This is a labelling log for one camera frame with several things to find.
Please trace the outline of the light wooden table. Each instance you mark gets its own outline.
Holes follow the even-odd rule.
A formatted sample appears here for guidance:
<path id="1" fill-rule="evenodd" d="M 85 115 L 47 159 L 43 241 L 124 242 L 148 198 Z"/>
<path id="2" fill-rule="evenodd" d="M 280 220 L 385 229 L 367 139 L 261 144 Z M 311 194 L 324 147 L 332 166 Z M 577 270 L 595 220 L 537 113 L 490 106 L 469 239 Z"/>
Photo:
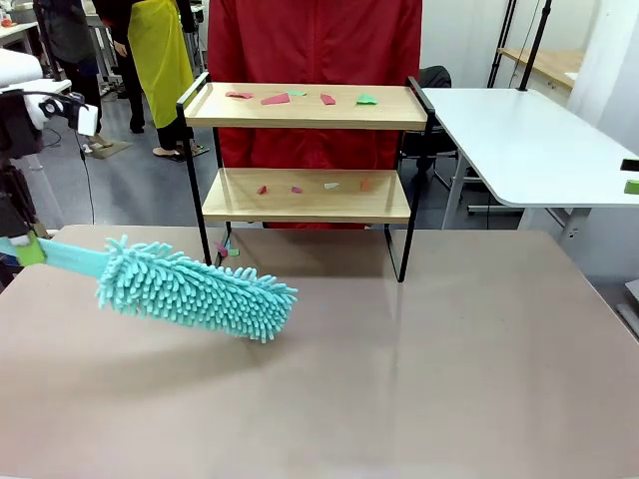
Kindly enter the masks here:
<path id="1" fill-rule="evenodd" d="M 528 64 L 530 50 L 500 48 L 498 53 L 516 64 L 514 77 L 520 79 Z M 584 55 L 585 53 L 580 50 L 540 49 L 533 62 L 531 76 L 543 78 L 556 87 L 572 90 Z"/>

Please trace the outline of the two-tier wooden metal shelf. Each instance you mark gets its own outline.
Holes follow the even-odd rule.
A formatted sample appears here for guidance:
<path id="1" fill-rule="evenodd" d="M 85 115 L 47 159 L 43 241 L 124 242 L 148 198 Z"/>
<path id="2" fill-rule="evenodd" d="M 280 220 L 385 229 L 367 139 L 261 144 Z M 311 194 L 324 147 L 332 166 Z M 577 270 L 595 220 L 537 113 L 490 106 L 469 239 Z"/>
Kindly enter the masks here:
<path id="1" fill-rule="evenodd" d="M 287 104 L 265 106 L 261 100 L 288 90 L 306 91 L 290 96 Z M 225 96 L 228 91 L 250 92 L 251 99 Z M 376 105 L 357 105 L 359 94 L 377 98 Z M 325 105 L 321 94 L 335 104 Z M 209 128 L 217 141 L 221 128 L 319 129 L 423 132 L 433 129 L 434 112 L 413 77 L 400 86 L 302 85 L 213 82 L 200 75 L 176 104 L 184 127 Z M 390 255 L 395 277 L 406 276 L 420 193 L 408 198 L 401 186 L 398 167 L 391 170 L 308 170 L 227 168 L 221 148 L 214 147 L 218 173 L 207 196 L 200 197 L 194 158 L 186 152 L 190 188 L 195 206 L 204 260 L 218 265 L 222 258 L 212 253 L 206 224 L 222 223 L 223 239 L 229 240 L 234 222 L 267 224 L 359 224 L 381 225 L 387 241 L 393 225 L 406 227 L 401 252 Z M 369 178 L 371 191 L 362 192 L 360 181 Z M 325 183 L 340 183 L 327 190 Z M 262 185 L 268 191 L 258 194 Z M 291 188 L 304 191 L 293 193 Z"/>

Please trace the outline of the bystander in yellow apron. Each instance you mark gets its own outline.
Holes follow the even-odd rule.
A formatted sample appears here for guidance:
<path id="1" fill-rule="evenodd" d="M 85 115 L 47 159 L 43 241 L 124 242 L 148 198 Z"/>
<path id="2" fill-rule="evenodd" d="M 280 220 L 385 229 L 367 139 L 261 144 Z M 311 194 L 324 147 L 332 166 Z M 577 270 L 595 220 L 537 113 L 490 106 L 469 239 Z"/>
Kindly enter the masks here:
<path id="1" fill-rule="evenodd" d="M 111 29 L 114 46 L 128 49 L 150 107 L 159 146 L 153 155 L 181 162 L 195 148 L 176 104 L 194 82 L 184 35 L 197 31 L 190 0 L 92 0 Z"/>

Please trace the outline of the black pole stand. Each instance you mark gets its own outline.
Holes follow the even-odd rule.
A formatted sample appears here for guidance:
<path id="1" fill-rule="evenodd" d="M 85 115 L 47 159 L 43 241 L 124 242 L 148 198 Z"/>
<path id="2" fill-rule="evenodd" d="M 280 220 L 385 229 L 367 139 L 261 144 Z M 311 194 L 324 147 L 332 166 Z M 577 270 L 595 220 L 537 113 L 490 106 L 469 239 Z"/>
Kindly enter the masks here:
<path id="1" fill-rule="evenodd" d="M 528 61 L 526 63 L 526 67 L 524 69 L 521 82 L 518 87 L 518 91 L 520 92 L 527 91 L 527 86 L 528 86 L 528 82 L 533 70 L 534 62 L 535 62 L 542 38 L 543 38 L 548 17 L 551 12 L 551 5 L 552 5 L 552 0 L 545 0 L 543 8 L 541 10 L 541 16 L 540 16 L 537 31 L 533 40 L 533 44 L 528 55 Z"/>

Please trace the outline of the black office chair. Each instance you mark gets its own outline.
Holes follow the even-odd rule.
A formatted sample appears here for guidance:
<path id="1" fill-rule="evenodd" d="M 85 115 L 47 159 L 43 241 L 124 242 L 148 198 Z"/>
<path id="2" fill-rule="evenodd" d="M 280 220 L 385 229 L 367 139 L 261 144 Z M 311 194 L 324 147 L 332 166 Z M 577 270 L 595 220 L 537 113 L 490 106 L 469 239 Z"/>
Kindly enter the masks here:
<path id="1" fill-rule="evenodd" d="M 418 85 L 421 88 L 449 89 L 452 81 L 448 70 L 443 66 L 431 66 L 419 70 Z M 454 141 L 448 136 L 443 127 L 434 121 L 431 135 L 426 141 L 425 149 L 422 148 L 421 138 L 423 132 L 406 132 L 403 136 L 400 156 L 403 160 L 415 160 L 418 176 L 423 172 L 427 177 L 427 171 L 432 170 L 432 177 L 437 180 L 448 192 L 451 190 L 451 182 L 445 180 L 436 169 L 436 160 L 439 157 L 453 158 L 458 161 L 458 149 Z"/>

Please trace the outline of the black tripod legs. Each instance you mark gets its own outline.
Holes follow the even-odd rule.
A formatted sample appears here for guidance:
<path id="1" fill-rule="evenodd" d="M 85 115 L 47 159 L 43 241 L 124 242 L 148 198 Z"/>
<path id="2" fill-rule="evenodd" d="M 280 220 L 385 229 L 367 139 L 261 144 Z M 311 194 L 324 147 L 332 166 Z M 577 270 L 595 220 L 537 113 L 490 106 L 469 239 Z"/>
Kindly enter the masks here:
<path id="1" fill-rule="evenodd" d="M 517 0 L 507 0 L 504 17 L 503 17 L 497 45 L 495 48 L 493 60 L 491 63 L 487 84 L 486 84 L 486 87 L 488 89 L 493 88 L 495 85 L 499 67 L 500 67 L 501 56 L 502 56 L 500 51 L 506 46 L 509 33 L 510 33 L 511 24 L 516 11 L 516 5 L 517 5 Z"/>

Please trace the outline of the white table with rounded corner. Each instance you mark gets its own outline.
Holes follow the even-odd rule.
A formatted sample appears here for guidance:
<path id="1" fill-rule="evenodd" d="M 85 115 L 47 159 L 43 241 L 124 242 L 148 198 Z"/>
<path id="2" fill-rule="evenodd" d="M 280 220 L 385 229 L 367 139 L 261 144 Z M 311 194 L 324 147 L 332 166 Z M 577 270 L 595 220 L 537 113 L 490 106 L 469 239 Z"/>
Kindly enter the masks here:
<path id="1" fill-rule="evenodd" d="M 522 209 L 520 228 L 548 212 L 577 237 L 594 209 L 639 208 L 626 193 L 639 172 L 621 166 L 632 153 L 542 94 L 515 89 L 424 89 L 434 115 L 455 142 L 459 161 L 442 226 L 452 227 L 463 173 L 473 168 L 495 199 Z"/>

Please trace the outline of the bystander in dark clothes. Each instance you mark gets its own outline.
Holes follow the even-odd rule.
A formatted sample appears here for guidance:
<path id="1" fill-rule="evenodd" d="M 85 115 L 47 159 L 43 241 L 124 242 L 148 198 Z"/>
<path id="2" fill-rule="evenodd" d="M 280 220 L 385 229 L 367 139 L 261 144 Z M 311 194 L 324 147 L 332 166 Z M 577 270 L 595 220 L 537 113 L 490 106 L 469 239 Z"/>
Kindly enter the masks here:
<path id="1" fill-rule="evenodd" d="M 34 0 L 42 14 L 53 57 L 71 81 L 72 91 L 97 108 L 96 133 L 88 136 L 95 148 L 110 147 L 101 135 L 102 107 L 98 64 L 82 0 Z"/>

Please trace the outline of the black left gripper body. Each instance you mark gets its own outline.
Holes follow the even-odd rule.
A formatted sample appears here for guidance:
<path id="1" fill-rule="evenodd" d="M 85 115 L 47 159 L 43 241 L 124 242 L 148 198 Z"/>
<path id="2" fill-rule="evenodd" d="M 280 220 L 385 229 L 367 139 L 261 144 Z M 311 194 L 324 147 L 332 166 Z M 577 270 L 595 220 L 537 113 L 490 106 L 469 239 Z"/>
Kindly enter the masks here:
<path id="1" fill-rule="evenodd" d="M 32 123 L 22 90 L 0 93 L 0 159 L 38 154 L 42 133 Z"/>

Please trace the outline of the teal chenille duster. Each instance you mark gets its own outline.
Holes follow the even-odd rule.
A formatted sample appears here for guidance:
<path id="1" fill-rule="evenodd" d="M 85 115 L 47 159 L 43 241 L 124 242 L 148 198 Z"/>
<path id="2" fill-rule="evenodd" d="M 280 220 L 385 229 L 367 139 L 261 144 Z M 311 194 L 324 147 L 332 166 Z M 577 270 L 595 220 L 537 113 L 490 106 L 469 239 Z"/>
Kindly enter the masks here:
<path id="1" fill-rule="evenodd" d="M 195 261 L 167 243 L 107 239 L 103 250 L 38 239 L 44 264 L 93 277 L 100 307 L 266 343 L 286 325 L 297 290 L 253 267 Z"/>

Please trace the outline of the person's red jacket torso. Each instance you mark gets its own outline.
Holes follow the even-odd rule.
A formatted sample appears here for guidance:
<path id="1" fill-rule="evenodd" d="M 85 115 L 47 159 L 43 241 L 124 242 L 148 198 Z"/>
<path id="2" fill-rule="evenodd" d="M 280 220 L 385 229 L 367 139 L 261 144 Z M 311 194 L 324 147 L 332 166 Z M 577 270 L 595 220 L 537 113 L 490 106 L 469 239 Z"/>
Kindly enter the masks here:
<path id="1" fill-rule="evenodd" d="M 212 81 L 402 86 L 423 0 L 209 0 Z M 221 129 L 227 168 L 391 170 L 396 131 Z"/>

